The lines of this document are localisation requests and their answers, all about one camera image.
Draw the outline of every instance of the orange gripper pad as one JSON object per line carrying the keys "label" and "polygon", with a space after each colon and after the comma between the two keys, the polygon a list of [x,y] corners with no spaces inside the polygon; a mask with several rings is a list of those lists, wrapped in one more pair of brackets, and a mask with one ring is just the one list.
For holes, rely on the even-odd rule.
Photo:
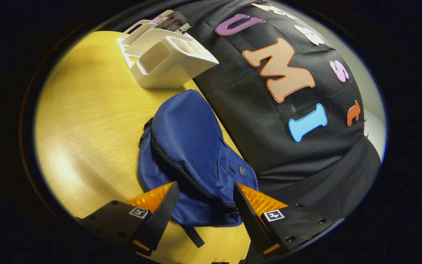
{"label": "orange gripper pad", "polygon": [[287,204],[284,204],[278,201],[277,199],[269,197],[266,194],[263,194],[255,189],[252,189],[240,183],[237,184],[239,184],[239,187],[241,188],[242,192],[244,193],[245,197],[247,198],[248,202],[253,208],[253,211],[255,211],[260,221],[262,221],[262,214],[264,212],[269,212],[288,206]]}
{"label": "orange gripper pad", "polygon": [[172,184],[176,184],[176,182],[167,183],[166,185],[162,185],[161,187],[158,187],[154,190],[150,190],[149,192],[146,192],[145,194],[141,194],[140,196],[131,199],[127,202],[127,204],[146,208],[151,211],[151,213],[154,213],[159,207],[159,204],[162,202],[162,199],[166,196],[167,192],[169,191],[169,188],[172,186]]}

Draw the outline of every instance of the black cloth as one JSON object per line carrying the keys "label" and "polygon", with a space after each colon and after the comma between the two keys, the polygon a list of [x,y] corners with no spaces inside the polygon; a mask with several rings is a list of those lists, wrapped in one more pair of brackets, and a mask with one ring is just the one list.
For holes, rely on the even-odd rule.
{"label": "black cloth", "polygon": [[[194,81],[257,173],[262,192],[282,202],[306,204],[334,221],[346,217],[367,193],[381,164],[363,135],[364,112],[351,127],[347,125],[347,112],[355,100],[363,109],[355,78],[340,54],[310,26],[297,17],[293,20],[251,3],[268,5],[251,0],[202,0],[176,8],[192,25],[189,34],[219,61]],[[266,22],[232,35],[218,35],[216,27],[236,14]],[[312,30],[325,43],[314,45],[295,25]],[[275,44],[278,37],[295,50],[289,66],[305,68],[315,79],[314,87],[293,92],[283,103],[266,86],[268,78],[280,77],[260,75],[268,60],[253,67],[242,55],[244,50]],[[337,79],[331,60],[341,62],[350,74],[345,83]],[[288,121],[308,115],[318,103],[325,109],[328,124],[295,142]]]}

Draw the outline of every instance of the backpack zipper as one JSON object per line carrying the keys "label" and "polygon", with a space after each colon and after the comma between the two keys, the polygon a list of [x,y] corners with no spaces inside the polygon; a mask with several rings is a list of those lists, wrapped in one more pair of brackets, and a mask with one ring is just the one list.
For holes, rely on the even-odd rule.
{"label": "backpack zipper", "polygon": [[156,139],[154,138],[154,134],[152,133],[152,127],[150,130],[151,133],[151,145],[152,148],[156,151],[156,153],[164,160],[166,161],[169,165],[171,165],[174,169],[176,169],[183,177],[185,177],[185,179],[193,185],[193,187],[195,187],[198,191],[200,191],[202,194],[204,194],[207,198],[215,201],[215,202],[221,202],[221,204],[223,204],[225,207],[228,208],[236,208],[236,205],[234,204],[230,204],[230,203],[226,203],[226,202],[222,202],[219,201],[219,199],[217,199],[216,197],[213,197],[209,192],[207,192],[205,189],[203,189],[203,187],[199,186],[199,184],[197,184],[194,179],[188,175],[188,173],[186,173],[186,171],[182,170],[181,167],[178,167],[177,164],[175,164],[174,161],[172,161],[171,159],[169,159],[169,157],[167,157],[167,155],[162,151],[162,149],[160,149],[159,145],[157,145],[156,143]]}

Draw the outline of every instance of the yellow wooden table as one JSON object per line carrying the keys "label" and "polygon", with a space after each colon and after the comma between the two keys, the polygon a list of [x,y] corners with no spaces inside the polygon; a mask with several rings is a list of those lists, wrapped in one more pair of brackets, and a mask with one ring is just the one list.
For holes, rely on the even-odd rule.
{"label": "yellow wooden table", "polygon": [[[131,76],[116,38],[120,32],[93,32],[55,67],[40,96],[35,142],[48,186],[73,216],[84,218],[113,199],[144,193],[137,179],[139,138],[144,124],[168,98],[189,89],[147,90]],[[228,145],[238,150],[219,122]],[[169,221],[151,255],[171,263],[238,264],[250,239],[239,227],[197,227],[205,244],[197,248]]]}

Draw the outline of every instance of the black border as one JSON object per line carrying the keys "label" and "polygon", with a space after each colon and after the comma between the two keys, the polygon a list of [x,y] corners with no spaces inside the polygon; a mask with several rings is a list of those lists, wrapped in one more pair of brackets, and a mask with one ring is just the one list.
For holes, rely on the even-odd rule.
{"label": "black border", "polygon": [[[110,262],[129,258],[62,224],[42,204],[19,159],[18,120],[25,89],[53,43],[134,4],[139,2],[0,5],[0,262],[8,257],[68,257],[70,262],[76,257]],[[317,14],[323,13],[366,47],[356,52],[381,88],[389,124],[384,164],[368,195],[343,224],[290,260],[422,262],[422,1],[288,4],[321,21]],[[345,37],[339,27],[324,24]]]}

